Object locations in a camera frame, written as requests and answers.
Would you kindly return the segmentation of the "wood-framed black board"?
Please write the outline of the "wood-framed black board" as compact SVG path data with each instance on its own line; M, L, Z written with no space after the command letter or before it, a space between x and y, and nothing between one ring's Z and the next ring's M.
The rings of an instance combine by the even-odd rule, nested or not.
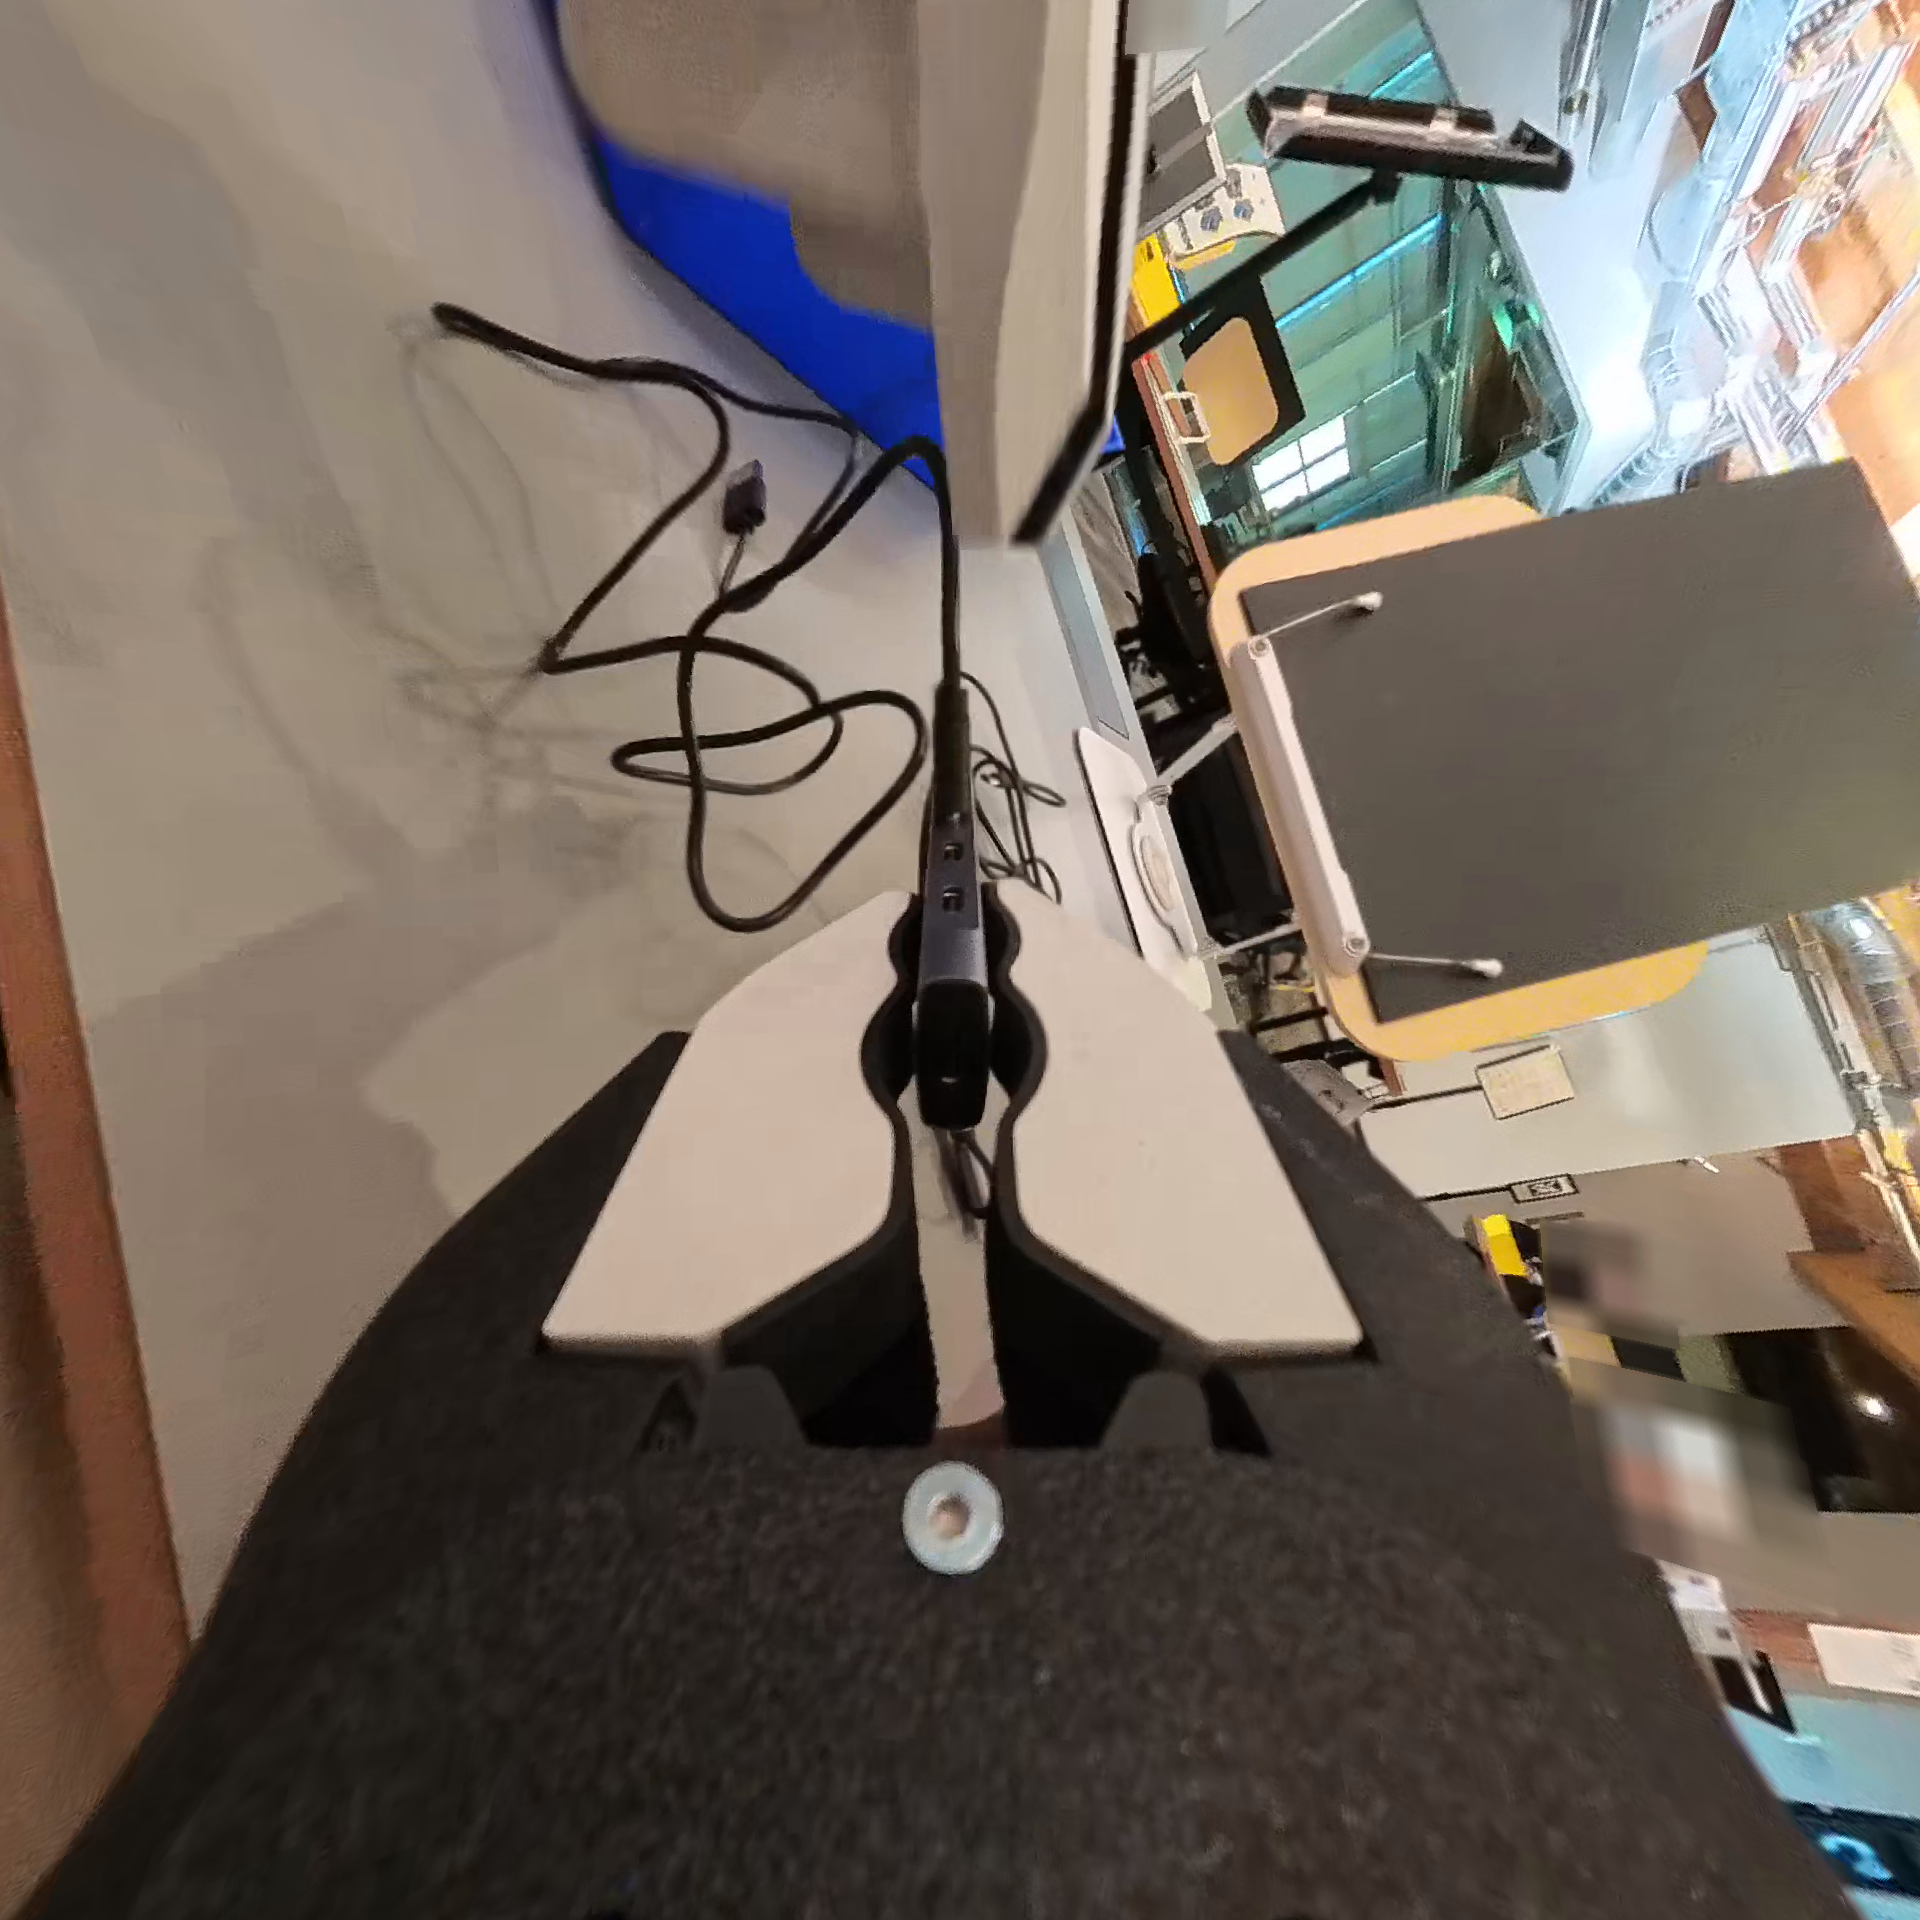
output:
M1915 583L1856 461L1253 546L1206 626L1312 985L1377 1058L1642 1010L1917 876Z

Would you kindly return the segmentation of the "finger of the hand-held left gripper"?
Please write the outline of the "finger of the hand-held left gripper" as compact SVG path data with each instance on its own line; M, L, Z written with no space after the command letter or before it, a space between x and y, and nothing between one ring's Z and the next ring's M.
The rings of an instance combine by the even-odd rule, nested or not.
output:
M930 320L912 1L565 1L562 61L629 153L786 207L839 304Z
M918 192L966 543L1045 542L1113 424L1145 167L1122 1L918 4Z

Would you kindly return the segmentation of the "white folding stand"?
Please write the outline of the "white folding stand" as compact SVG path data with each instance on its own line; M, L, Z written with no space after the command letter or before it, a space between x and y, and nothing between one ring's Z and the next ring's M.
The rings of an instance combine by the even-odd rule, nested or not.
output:
M1237 642L1227 677L1234 709L1154 775L1141 772L1087 726L1077 732L1073 749L1135 945L1143 959L1174 985L1183 986L1189 973L1209 954L1245 952L1294 932L1304 937L1315 957L1330 961L1335 976L1358 976L1365 965L1377 961L1392 968L1502 980L1503 961L1493 954L1387 952L1373 944L1307 760L1280 669L1280 638L1314 623L1373 616L1383 604L1381 592L1358 592ZM1289 832L1296 854L1303 856L1303 878L1287 884L1294 900L1289 921L1238 944L1216 944L1189 910L1167 801L1181 780L1230 744L1240 744L1262 798L1277 805L1280 829Z

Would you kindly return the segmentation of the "tan backed chair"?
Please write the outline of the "tan backed chair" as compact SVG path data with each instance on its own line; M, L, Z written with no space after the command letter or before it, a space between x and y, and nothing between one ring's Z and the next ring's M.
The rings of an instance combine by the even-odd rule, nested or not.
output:
M1298 378L1262 302L1219 305L1189 326L1178 346L1181 392L1206 422L1211 466L1250 461L1304 424Z

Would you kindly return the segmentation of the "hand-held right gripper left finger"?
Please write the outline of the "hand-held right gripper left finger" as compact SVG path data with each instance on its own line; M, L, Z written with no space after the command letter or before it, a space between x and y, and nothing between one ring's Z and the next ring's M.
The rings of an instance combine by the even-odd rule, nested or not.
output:
M896 1126L862 1041L906 893L779 951L694 1023L541 1324L560 1353L712 1360L879 1232Z

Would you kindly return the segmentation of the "grey USB hub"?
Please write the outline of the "grey USB hub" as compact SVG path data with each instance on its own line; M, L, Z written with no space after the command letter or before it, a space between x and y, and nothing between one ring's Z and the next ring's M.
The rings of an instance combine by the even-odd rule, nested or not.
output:
M912 1088L949 1198L976 1224L991 1206L991 1164L976 1135L991 1071L986 886L1018 879L1062 897L1033 832L1033 808L1062 807L1061 791L1017 767L984 681L962 668L945 669L930 732Z

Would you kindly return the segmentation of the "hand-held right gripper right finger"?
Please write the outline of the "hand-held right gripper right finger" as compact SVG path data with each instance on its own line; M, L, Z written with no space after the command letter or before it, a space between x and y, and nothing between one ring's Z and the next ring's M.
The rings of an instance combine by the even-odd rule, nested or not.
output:
M1222 1033L1135 951L997 897L993 1320L1049 1368L1345 1358L1359 1318Z

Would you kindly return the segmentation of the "grey desk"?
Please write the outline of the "grey desk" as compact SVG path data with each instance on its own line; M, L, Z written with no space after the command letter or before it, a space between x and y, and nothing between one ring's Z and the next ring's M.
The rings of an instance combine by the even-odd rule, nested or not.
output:
M423 1249L781 927L609 770L673 664L522 668L744 392L631 249L538 4L5 4L5 592L182 1606Z

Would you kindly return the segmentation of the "blue storage bin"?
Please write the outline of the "blue storage bin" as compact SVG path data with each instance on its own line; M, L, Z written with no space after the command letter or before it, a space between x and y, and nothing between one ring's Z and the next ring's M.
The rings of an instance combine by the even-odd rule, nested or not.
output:
M827 294L800 264L787 207L626 150L576 111L607 217L827 410L877 447L941 436L930 334Z

